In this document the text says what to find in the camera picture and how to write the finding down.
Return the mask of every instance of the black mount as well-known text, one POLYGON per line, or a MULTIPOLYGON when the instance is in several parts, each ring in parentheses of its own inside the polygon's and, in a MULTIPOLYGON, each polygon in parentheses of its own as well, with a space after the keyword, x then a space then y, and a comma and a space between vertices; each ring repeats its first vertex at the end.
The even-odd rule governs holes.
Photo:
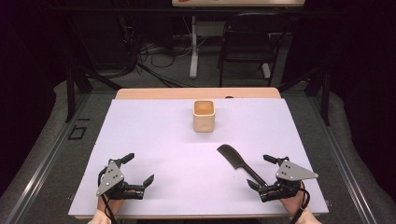
POLYGON ((300 190, 303 179, 318 178, 318 174, 290 162, 288 157, 283 159, 276 159, 268 155, 264 155, 263 157, 265 161, 279 165, 274 185, 261 186, 251 180, 247 180, 250 188, 259 192, 263 203, 294 197, 300 190))
POLYGON ((143 185, 129 185, 125 182, 120 167, 133 158, 134 153, 130 153, 122 159, 108 161, 108 166, 98 176, 98 197, 105 194, 110 200, 143 199, 145 189, 154 181, 154 175, 146 179, 143 185))

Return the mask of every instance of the cable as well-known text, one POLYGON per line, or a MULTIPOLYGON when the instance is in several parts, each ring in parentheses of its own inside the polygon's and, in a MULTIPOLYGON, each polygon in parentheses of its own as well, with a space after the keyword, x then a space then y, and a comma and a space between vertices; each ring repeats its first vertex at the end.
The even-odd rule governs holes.
POLYGON ((152 74, 154 77, 158 78, 164 85, 166 85, 167 87, 193 87, 192 85, 188 85, 182 82, 179 82, 177 80, 174 80, 170 77, 165 77, 163 75, 160 75, 154 71, 152 71, 151 69, 149 69, 148 67, 146 67, 145 65, 143 65, 142 63, 138 63, 137 64, 138 67, 144 69, 145 71, 149 72, 150 74, 152 74))
MULTIPOLYGON (((100 184, 101 184, 101 182, 102 182, 102 176, 105 174, 106 170, 107 170, 107 167, 106 167, 105 169, 103 169, 103 170, 99 173, 99 175, 98 175, 98 187, 100 186, 100 184)), ((113 214, 113 212, 111 211, 110 206, 108 205, 108 202, 110 201, 110 199, 107 199, 107 198, 105 197, 105 194, 104 194, 104 193, 101 195, 101 197, 102 197, 102 200, 103 200, 103 202, 104 202, 104 204, 105 204, 105 215, 111 220, 111 223, 112 223, 112 224, 117 224, 117 220, 116 220, 116 218, 114 217, 114 214, 113 214)))
POLYGON ((294 217, 293 217, 293 219, 291 220, 290 224, 294 224, 294 223, 297 222, 297 220, 298 220, 298 219, 300 218, 300 216, 303 214, 303 211, 305 210, 305 208, 308 206, 309 201, 310 201, 310 198, 311 198, 311 196, 309 195, 309 192, 305 189, 305 185, 304 185, 303 182, 302 182, 302 184, 303 184, 303 188, 302 188, 302 189, 298 189, 298 190, 299 190, 299 191, 302 191, 302 192, 304 193, 304 195, 303 195, 303 201, 302 201, 302 203, 301 203, 300 209, 296 212, 296 214, 294 215, 294 217))

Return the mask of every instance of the white tabletop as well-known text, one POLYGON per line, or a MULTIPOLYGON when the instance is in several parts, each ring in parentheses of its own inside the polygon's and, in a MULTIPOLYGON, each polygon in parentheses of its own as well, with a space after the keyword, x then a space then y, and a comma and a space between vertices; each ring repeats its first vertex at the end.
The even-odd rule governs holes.
MULTIPOLYGON (((192 128, 193 99, 114 100, 93 148, 69 211, 87 218, 95 212, 97 176, 109 159, 134 153, 121 166, 125 181, 154 182, 144 199, 127 200, 124 218, 271 217, 287 212, 279 201, 262 203, 247 184, 253 180, 235 170, 217 148, 234 147, 268 184, 276 181, 277 165, 263 154, 290 160, 312 170, 286 102, 283 99, 215 99, 213 133, 192 128)), ((328 213, 316 179, 305 180, 314 214, 328 213)))
POLYGON ((173 0, 174 7, 302 7, 305 0, 173 0))

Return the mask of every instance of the square cup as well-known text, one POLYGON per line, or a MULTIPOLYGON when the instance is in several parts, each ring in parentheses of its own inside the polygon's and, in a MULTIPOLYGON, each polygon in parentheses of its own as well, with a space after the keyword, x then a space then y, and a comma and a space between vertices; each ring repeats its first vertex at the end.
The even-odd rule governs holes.
POLYGON ((211 133, 215 129, 215 103, 211 100, 196 100, 193 105, 193 126, 198 133, 211 133))

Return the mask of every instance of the chair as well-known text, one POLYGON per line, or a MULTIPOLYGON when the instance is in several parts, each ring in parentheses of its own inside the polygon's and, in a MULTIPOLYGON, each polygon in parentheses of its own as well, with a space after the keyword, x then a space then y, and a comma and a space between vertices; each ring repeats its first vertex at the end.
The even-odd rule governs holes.
POLYGON ((219 86, 222 86, 224 62, 270 63, 271 81, 276 68, 281 40, 290 28, 289 18, 279 14, 245 12, 231 16, 224 25, 223 42, 219 55, 219 86))

